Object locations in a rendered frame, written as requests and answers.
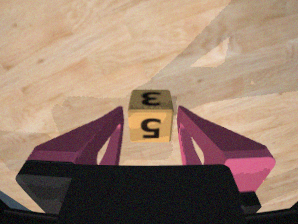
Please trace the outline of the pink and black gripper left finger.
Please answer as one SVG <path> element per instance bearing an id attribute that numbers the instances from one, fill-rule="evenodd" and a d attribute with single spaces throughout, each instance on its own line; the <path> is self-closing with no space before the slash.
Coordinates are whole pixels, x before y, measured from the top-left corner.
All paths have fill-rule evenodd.
<path id="1" fill-rule="evenodd" d="M 118 106 L 92 122 L 36 146 L 26 161 L 63 161 L 98 165 L 98 152 L 110 137 L 99 165 L 119 165 L 123 129 L 123 107 Z"/>

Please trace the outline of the tan cube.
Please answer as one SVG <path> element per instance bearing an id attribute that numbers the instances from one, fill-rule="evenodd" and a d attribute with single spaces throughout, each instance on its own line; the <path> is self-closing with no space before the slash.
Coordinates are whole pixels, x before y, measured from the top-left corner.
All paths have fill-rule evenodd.
<path id="1" fill-rule="evenodd" d="M 173 117 L 169 90 L 132 90 L 128 107 L 132 142 L 170 142 Z"/>

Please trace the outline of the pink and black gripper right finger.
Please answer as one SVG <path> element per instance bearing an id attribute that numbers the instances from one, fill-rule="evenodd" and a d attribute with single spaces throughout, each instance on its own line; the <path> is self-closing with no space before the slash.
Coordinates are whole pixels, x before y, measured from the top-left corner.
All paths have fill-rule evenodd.
<path id="1" fill-rule="evenodd" d="M 178 106 L 177 127 L 182 165 L 202 165 L 193 138 L 203 152 L 203 165 L 228 166 L 240 193 L 255 192 L 275 166 L 276 161 L 265 145 L 208 121 L 183 106 Z"/>

